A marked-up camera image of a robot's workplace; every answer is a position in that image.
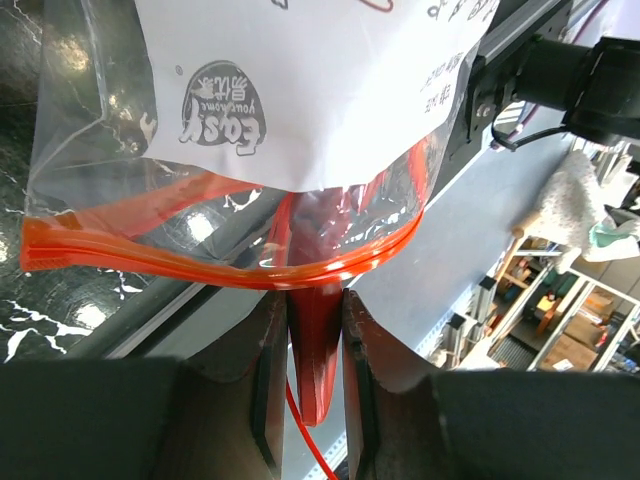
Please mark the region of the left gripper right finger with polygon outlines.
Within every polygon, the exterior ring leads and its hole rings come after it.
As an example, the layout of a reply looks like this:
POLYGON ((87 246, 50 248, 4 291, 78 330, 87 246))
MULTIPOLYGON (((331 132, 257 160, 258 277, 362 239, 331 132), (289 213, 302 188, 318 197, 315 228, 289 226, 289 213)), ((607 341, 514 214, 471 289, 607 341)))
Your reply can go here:
POLYGON ((442 370, 342 303, 353 479, 635 479, 639 380, 628 374, 442 370))

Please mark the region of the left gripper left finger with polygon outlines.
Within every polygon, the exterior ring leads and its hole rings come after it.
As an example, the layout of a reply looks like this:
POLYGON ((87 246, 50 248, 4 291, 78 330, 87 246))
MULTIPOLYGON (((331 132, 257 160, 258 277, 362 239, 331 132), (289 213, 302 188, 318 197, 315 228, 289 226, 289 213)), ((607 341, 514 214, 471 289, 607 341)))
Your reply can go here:
POLYGON ((266 294, 192 357, 1 368, 5 479, 277 479, 286 299, 266 294))

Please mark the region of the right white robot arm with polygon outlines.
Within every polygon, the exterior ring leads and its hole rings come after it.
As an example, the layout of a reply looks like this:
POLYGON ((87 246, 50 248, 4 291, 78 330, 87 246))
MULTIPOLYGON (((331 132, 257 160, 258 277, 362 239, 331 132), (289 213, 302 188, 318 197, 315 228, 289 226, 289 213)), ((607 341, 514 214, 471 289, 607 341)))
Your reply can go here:
POLYGON ((497 58, 476 58, 455 139, 460 147, 486 127, 510 151, 569 133, 604 146, 639 141, 639 42, 603 37, 593 47, 535 35, 497 58), (495 128, 512 102, 525 101, 563 114, 557 127, 512 141, 495 128))

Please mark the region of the clear red-zip bag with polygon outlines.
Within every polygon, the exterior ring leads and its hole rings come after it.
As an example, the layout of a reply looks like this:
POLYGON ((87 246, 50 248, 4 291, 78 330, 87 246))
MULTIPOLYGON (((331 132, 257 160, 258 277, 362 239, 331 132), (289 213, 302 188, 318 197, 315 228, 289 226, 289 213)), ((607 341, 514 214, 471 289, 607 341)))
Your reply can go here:
POLYGON ((21 267, 290 290, 415 234, 495 1, 48 1, 21 267))

